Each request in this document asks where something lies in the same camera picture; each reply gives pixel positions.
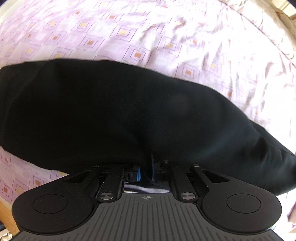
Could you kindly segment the wooden bed frame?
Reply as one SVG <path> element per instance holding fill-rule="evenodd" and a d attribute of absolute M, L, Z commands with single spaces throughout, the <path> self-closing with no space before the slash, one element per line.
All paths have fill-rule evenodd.
<path fill-rule="evenodd" d="M 12 216 L 11 212 L 12 206 L 5 200 L 0 201 L 0 219 L 4 226 L 8 229 L 13 235 L 17 235 L 20 231 L 16 225 L 16 222 Z"/>

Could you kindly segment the black pants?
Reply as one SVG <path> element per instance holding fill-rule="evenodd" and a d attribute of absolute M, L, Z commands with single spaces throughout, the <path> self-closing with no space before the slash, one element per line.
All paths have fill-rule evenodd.
<path fill-rule="evenodd" d="M 1 146 L 49 170 L 198 163 L 280 195 L 295 155 L 217 91 L 113 61 L 1 69 Z"/>

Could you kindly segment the pink patterned bed sheet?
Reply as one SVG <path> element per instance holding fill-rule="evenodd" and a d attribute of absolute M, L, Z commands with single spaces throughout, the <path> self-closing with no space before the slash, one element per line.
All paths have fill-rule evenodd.
<path fill-rule="evenodd" d="M 1 69 L 113 61 L 209 87 L 295 155 L 295 64 L 222 1 L 17 1 L 1 20 Z M 1 146 L 1 198 L 57 179 Z"/>

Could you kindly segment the cream quilted duvet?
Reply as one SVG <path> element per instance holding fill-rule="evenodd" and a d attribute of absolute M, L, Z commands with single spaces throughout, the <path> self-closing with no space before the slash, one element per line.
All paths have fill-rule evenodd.
<path fill-rule="evenodd" d="M 222 1 L 261 30 L 295 64 L 295 25 L 272 1 Z"/>

